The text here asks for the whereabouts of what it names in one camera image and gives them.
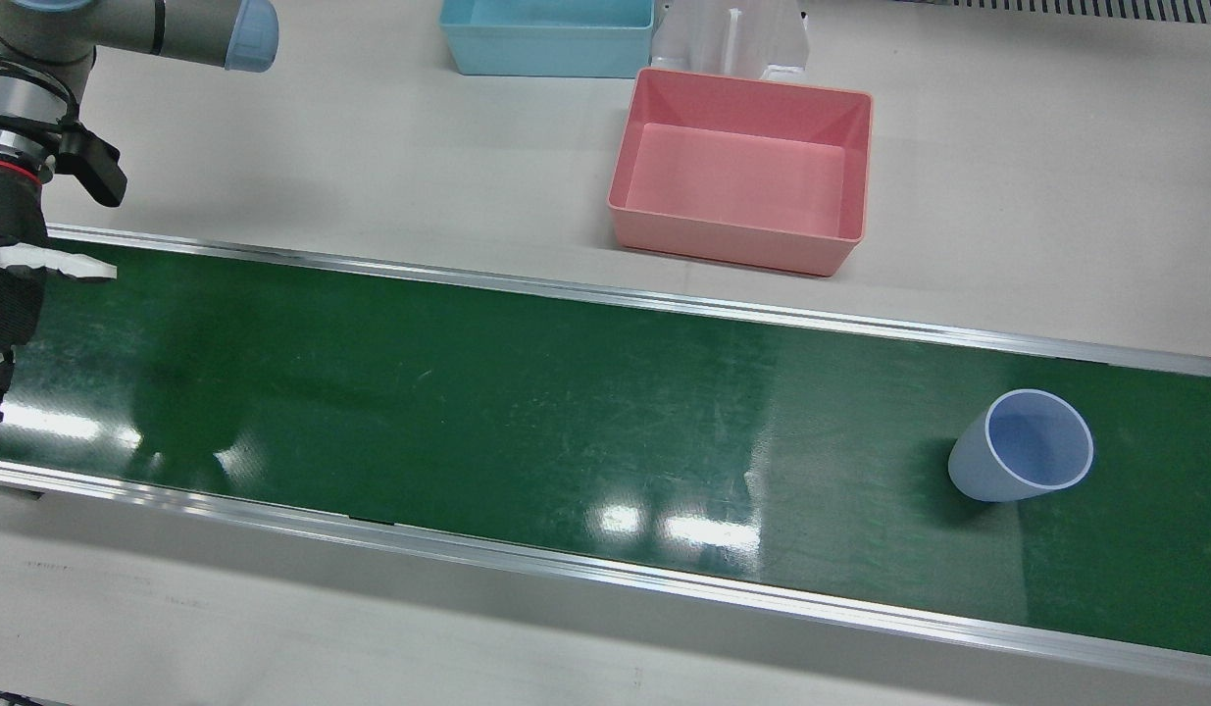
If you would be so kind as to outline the right robot hand grey white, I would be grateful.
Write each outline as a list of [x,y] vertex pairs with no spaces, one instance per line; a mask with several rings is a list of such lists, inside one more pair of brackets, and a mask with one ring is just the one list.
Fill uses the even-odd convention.
[[46,235],[41,184],[22,167],[0,160],[0,421],[12,388],[15,350],[35,335],[46,279],[116,279],[117,268],[90,256],[54,249]]

